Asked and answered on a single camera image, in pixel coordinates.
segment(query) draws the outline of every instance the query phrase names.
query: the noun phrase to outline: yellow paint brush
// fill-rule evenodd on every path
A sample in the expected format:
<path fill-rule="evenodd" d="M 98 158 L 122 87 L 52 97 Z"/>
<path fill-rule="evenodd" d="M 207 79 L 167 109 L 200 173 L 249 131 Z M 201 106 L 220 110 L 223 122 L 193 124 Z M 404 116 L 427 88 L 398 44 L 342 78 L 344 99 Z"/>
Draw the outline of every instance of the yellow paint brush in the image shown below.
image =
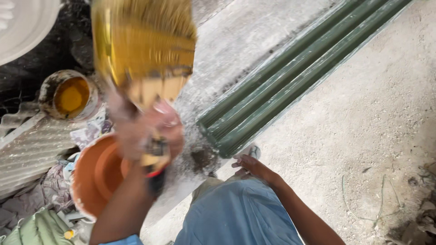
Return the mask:
<path fill-rule="evenodd" d="M 190 0 L 95 0 L 91 17 L 101 78 L 140 109 L 157 98 L 176 99 L 194 64 L 197 31 Z M 154 176 L 168 160 L 165 139 L 154 133 L 141 164 Z"/>

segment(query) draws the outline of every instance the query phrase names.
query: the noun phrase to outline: green paint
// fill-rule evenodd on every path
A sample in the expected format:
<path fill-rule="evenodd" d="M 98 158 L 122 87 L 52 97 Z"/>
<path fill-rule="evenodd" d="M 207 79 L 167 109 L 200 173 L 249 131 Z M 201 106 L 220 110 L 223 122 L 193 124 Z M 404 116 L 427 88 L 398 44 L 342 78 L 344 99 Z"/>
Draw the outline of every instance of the green paint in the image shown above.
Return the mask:
<path fill-rule="evenodd" d="M 321 18 L 206 109 L 208 141 L 229 158 L 323 81 L 412 0 L 352 0 Z"/>

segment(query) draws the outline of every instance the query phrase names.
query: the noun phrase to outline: gray concrete surface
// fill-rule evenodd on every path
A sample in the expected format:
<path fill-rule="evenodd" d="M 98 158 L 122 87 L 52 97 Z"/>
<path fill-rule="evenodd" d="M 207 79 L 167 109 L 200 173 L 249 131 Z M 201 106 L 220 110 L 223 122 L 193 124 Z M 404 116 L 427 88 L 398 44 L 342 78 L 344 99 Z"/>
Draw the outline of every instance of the gray concrete surface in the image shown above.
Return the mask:
<path fill-rule="evenodd" d="M 200 26 L 195 74 L 177 101 L 187 125 L 187 149 L 201 146 L 194 140 L 198 133 L 193 114 L 330 4 L 234 0 Z M 418 166 L 436 157 L 435 13 L 436 1 L 414 3 L 257 140 L 261 161 L 347 244 L 382 244 L 389 229 L 416 217 L 422 198 L 430 192 L 420 180 Z M 233 174 L 230 163 L 218 170 L 219 178 Z M 191 163 L 184 155 L 175 165 L 188 170 Z M 174 192 L 176 199 L 202 180 L 201 173 L 191 177 L 181 172 L 175 178 L 182 183 Z M 351 213 L 376 219 L 384 174 L 404 208 L 374 228 L 371 221 Z M 343 176 L 351 211 L 343 199 Z M 411 177 L 418 181 L 409 184 Z M 167 200 L 165 204 L 173 206 Z M 144 243 L 174 240 L 190 201 L 188 196 L 158 222 L 146 222 L 141 231 Z M 382 214 L 397 210 L 393 188 L 386 182 Z"/>
<path fill-rule="evenodd" d="M 146 225 L 155 224 L 199 186 L 208 172 L 222 165 L 216 159 L 198 164 L 191 156 L 209 147 L 195 125 L 199 112 L 270 55 L 270 50 L 294 37 L 334 3 L 234 0 L 221 11 L 222 6 L 210 11 L 219 12 L 198 27 L 194 74 L 175 102 L 185 125 L 184 151 L 169 169 L 166 189 L 150 210 Z"/>

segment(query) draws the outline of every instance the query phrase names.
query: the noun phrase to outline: hand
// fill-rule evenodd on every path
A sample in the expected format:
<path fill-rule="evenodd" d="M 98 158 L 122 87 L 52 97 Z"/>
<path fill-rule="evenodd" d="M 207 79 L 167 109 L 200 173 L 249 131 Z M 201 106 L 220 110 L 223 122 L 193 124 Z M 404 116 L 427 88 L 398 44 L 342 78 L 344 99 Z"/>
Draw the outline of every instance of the hand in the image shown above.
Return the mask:
<path fill-rule="evenodd" d="M 238 159 L 238 162 L 233 163 L 232 167 L 242 167 L 235 173 L 236 175 L 242 175 L 241 179 L 247 179 L 250 176 L 254 176 L 269 186 L 275 181 L 281 179 L 278 174 L 273 172 L 267 166 L 263 165 L 254 157 L 242 155 L 234 158 Z"/>
<path fill-rule="evenodd" d="M 127 98 L 112 91 L 109 92 L 109 112 L 116 125 L 124 158 L 138 161 L 144 144 L 155 130 L 166 138 L 171 161 L 182 151 L 184 128 L 176 110 L 165 100 L 140 112 Z"/>

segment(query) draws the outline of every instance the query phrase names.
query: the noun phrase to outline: yellow paint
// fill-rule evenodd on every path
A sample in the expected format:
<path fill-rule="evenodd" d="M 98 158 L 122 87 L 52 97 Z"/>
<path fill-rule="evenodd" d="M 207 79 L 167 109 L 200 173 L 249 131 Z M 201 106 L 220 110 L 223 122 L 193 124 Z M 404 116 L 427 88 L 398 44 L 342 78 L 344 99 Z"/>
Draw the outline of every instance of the yellow paint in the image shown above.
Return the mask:
<path fill-rule="evenodd" d="M 85 108 L 89 98 L 89 88 L 83 78 L 71 78 L 56 90 L 54 105 L 66 119 L 74 118 Z"/>

